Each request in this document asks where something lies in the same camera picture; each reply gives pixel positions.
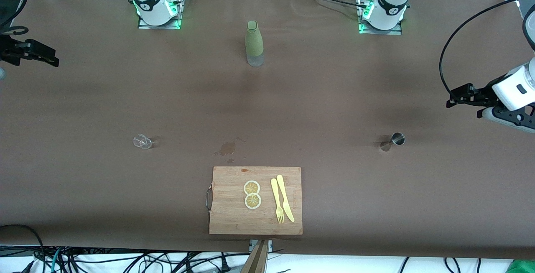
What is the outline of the steel double jigger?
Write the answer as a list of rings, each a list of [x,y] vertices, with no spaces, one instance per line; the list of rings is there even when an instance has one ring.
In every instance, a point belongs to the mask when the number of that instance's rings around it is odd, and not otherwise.
[[[388,141],[384,141],[380,144],[380,149],[384,152],[390,151],[394,146],[403,145],[406,142],[405,134],[395,132],[391,135]]]

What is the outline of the green plastic object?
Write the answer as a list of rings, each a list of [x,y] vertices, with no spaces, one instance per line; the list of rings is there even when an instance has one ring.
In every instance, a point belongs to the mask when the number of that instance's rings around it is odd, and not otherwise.
[[[535,273],[535,260],[514,260],[505,273]]]

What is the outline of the wooden stand post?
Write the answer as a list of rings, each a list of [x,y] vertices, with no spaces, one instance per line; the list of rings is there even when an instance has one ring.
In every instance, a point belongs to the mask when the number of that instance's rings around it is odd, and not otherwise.
[[[252,240],[252,251],[240,273],[265,273],[267,257],[272,250],[272,240]]]

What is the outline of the yellow plastic fork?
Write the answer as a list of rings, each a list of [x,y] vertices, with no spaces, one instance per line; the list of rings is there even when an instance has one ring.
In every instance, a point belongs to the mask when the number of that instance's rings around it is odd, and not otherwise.
[[[279,224],[282,224],[282,223],[284,223],[284,214],[283,214],[282,206],[280,204],[278,182],[277,182],[276,179],[271,179],[270,180],[270,184],[271,184],[271,188],[273,190],[273,196],[274,196],[275,204],[276,204],[275,213],[276,213],[276,216],[277,216],[277,221],[278,221]]]

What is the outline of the small clear glass cup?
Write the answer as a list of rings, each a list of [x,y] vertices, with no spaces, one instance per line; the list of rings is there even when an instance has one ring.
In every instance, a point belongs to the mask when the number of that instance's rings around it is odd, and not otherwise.
[[[153,141],[151,140],[151,138],[147,137],[144,134],[137,134],[136,136],[134,136],[134,138],[132,138],[132,143],[135,147],[141,148],[143,150],[150,149],[153,146]]]

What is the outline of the wooden cutting board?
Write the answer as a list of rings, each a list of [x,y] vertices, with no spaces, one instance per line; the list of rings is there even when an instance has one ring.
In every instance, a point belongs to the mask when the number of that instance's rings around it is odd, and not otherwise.
[[[284,214],[279,224],[270,180],[283,176],[295,222]],[[255,180],[260,184],[262,203],[257,209],[245,206],[243,185]],[[212,235],[297,236],[303,233],[302,185],[300,167],[215,166],[211,184],[209,233]],[[283,196],[279,189],[280,204]]]

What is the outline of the yellow plastic knife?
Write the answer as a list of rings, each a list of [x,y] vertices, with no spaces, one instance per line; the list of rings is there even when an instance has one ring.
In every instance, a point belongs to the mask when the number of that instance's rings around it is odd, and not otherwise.
[[[292,214],[291,207],[289,206],[288,196],[287,196],[287,193],[286,193],[286,185],[285,185],[283,176],[281,174],[277,175],[276,176],[276,180],[278,182],[280,191],[281,191],[282,196],[283,196],[283,204],[282,204],[283,205],[283,210],[284,210],[286,216],[288,217],[288,219],[291,222],[295,222],[296,220],[295,220],[295,218],[294,218],[294,216]]]

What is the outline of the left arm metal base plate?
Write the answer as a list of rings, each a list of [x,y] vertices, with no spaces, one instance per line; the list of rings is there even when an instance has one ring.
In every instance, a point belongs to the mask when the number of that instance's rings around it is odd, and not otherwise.
[[[373,10],[372,0],[355,0],[357,4],[357,16],[359,18],[359,33],[360,34],[373,34],[373,35],[402,35],[401,22],[398,22],[396,26],[389,30],[380,30],[373,27],[367,20],[369,14]]]

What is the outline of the green sleeved glass bottle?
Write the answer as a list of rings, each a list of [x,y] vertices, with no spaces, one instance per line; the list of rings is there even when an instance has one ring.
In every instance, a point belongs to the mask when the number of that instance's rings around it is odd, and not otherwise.
[[[252,67],[264,63],[264,45],[257,21],[248,21],[246,33],[246,57]]]

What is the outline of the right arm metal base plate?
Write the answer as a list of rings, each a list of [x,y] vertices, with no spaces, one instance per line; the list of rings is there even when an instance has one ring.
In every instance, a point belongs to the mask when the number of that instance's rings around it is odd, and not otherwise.
[[[178,30],[182,25],[182,14],[184,11],[185,0],[171,0],[166,2],[166,9],[172,16],[162,25],[149,25],[141,16],[139,16],[138,29],[158,29],[158,30]]]

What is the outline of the brown liquid spill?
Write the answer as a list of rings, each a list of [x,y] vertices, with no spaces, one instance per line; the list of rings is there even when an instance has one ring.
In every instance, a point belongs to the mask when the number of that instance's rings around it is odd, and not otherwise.
[[[235,137],[231,141],[224,142],[221,147],[214,153],[216,156],[227,156],[227,155],[233,155],[237,151],[239,145],[243,145],[247,143],[247,141],[243,140],[243,138]]]

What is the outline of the brown table cloth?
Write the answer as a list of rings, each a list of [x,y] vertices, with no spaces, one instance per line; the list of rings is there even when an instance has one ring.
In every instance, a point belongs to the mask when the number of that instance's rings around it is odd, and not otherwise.
[[[298,166],[287,253],[535,258],[535,135],[447,109],[439,77],[451,33],[500,1],[410,0],[403,34],[378,36],[322,0],[186,0],[179,30],[138,29],[127,0],[28,0],[15,23],[60,65],[2,64],[0,225],[50,246],[245,251],[209,234],[212,168]]]

